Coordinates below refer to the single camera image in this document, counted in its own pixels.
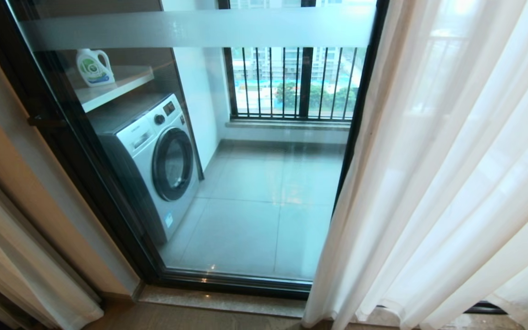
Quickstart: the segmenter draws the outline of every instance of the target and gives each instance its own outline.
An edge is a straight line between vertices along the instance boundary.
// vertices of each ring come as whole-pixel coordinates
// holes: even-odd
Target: laundry detergent bottle
[[[105,65],[99,60],[99,56],[105,60]],[[89,48],[77,51],[77,67],[79,73],[89,87],[103,84],[115,83],[109,58],[102,50],[90,50]]]

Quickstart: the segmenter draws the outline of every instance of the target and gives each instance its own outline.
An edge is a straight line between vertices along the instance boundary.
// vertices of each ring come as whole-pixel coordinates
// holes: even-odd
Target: front-load washing machine
[[[172,238],[198,189],[195,146],[174,94],[109,104],[89,119],[142,224],[157,245]]]

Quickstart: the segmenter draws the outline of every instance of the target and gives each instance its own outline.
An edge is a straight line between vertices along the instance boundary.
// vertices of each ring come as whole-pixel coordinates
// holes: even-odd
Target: metal railing
[[[364,62],[360,52],[365,49],[296,48],[296,58],[287,59],[287,48],[275,48],[274,57],[273,48],[225,48],[231,118],[351,121]]]

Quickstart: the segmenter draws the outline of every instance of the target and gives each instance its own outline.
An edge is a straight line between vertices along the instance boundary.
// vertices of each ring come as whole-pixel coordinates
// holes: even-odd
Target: white curtain
[[[528,1],[391,0],[302,324],[480,300],[528,330]]]
[[[77,330],[102,317],[96,301],[25,226],[0,190],[0,293],[48,328]]]

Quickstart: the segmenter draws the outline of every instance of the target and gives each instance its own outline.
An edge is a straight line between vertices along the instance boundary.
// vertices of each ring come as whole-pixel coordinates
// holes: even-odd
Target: door frame
[[[363,104],[388,2],[389,0],[377,0],[337,196],[343,186],[360,130]],[[38,129],[97,219],[145,283],[199,291],[307,299],[311,288],[308,281],[263,279],[235,274],[206,275],[205,272],[165,269],[157,252],[144,248],[145,244],[151,244],[149,237],[136,236],[136,229],[130,225],[132,221],[140,221],[138,215],[130,206],[116,173],[106,165],[109,161],[93,128],[82,117],[82,107],[75,92],[70,88],[66,77],[59,74],[59,59],[53,53],[32,55],[16,25],[13,13],[2,0],[0,65],[29,115],[27,123]]]

